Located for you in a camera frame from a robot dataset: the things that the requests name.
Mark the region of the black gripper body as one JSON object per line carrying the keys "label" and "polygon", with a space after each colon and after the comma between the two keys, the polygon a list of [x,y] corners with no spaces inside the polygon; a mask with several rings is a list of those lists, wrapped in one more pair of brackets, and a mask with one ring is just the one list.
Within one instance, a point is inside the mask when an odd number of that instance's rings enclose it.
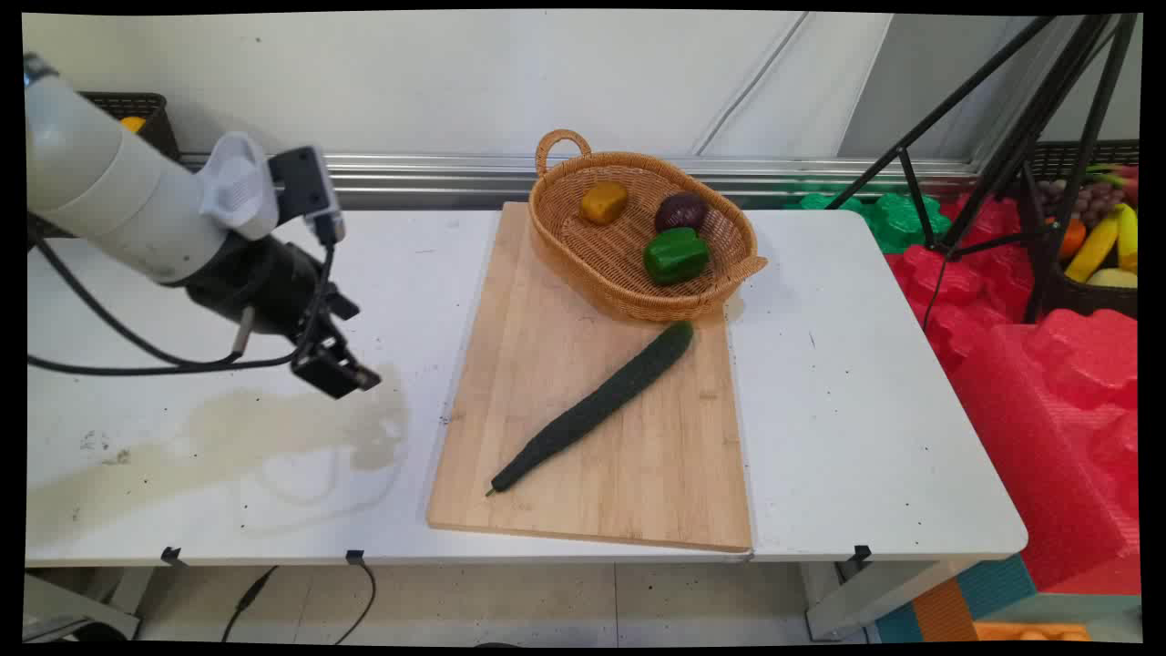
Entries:
{"label": "black gripper body", "polygon": [[189,298],[236,323],[230,350],[244,352],[251,336],[282,336],[305,352],[336,352],[330,296],[337,242],[325,240],[324,258],[274,237],[243,241],[229,237],[208,266],[187,278]]}

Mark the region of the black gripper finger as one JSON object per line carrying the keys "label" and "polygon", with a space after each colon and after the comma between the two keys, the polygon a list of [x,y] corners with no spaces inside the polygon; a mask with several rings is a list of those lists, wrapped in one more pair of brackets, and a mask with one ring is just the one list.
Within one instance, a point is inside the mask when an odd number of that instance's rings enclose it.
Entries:
{"label": "black gripper finger", "polygon": [[329,397],[343,398],[351,392],[368,392],[382,378],[351,353],[347,340],[338,331],[321,331],[307,343],[302,353],[292,358],[292,373]]}
{"label": "black gripper finger", "polygon": [[342,294],[336,283],[325,283],[321,299],[321,317],[337,316],[339,320],[351,320],[354,315],[360,312],[361,306],[358,306],[353,299],[349,299],[347,296]]}

